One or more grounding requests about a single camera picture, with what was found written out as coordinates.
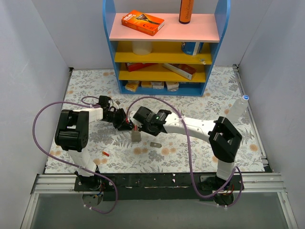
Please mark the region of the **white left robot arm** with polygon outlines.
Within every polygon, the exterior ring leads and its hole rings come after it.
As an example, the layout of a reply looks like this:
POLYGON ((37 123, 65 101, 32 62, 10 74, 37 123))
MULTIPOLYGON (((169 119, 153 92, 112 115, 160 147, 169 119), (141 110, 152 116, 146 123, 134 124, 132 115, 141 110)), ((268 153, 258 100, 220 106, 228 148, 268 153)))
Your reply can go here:
POLYGON ((80 166, 76 171, 77 177, 89 190, 96 191, 101 187, 101 178, 98 167, 91 159, 86 148, 89 140, 89 124, 96 121, 104 121, 113 124, 119 131, 131 130, 126 122, 126 113, 118 105, 112 102, 108 96, 99 96, 96 108, 82 110, 62 110, 55 132, 55 144, 60 146, 72 158, 74 164, 80 166))

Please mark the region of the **grey battery cover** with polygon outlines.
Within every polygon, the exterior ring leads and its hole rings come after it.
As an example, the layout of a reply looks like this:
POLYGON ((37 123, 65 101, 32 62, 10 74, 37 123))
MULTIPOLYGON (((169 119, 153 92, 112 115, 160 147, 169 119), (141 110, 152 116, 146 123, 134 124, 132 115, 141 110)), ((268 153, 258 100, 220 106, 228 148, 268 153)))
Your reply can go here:
POLYGON ((151 142, 151 143, 150 143, 150 146, 151 146, 151 147, 155 147, 155 148, 161 148, 161 147, 162 147, 162 144, 160 144, 160 143, 155 143, 155 142, 151 142))

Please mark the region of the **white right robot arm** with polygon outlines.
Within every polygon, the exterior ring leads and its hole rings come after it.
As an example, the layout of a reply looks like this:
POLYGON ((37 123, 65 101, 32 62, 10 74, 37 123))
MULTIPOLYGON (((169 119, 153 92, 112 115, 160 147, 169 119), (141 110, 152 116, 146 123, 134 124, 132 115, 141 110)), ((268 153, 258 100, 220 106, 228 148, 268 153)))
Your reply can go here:
POLYGON ((231 173, 242 135, 226 117, 220 116, 215 121, 182 118, 168 110, 162 109, 154 113, 141 106, 137 111, 131 111, 129 120, 138 126, 140 131, 153 136, 159 133, 188 133, 191 137, 209 143, 214 156, 218 159, 216 185, 225 190, 233 184, 231 173))

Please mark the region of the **grey remote control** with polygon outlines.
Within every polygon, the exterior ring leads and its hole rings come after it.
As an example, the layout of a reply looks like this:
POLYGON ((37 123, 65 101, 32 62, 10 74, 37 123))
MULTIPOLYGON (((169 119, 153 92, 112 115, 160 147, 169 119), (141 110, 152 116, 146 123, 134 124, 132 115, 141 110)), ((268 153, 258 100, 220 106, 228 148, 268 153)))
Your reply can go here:
POLYGON ((141 132, 133 129, 131 133, 131 140, 133 143, 140 142, 142 140, 141 132))

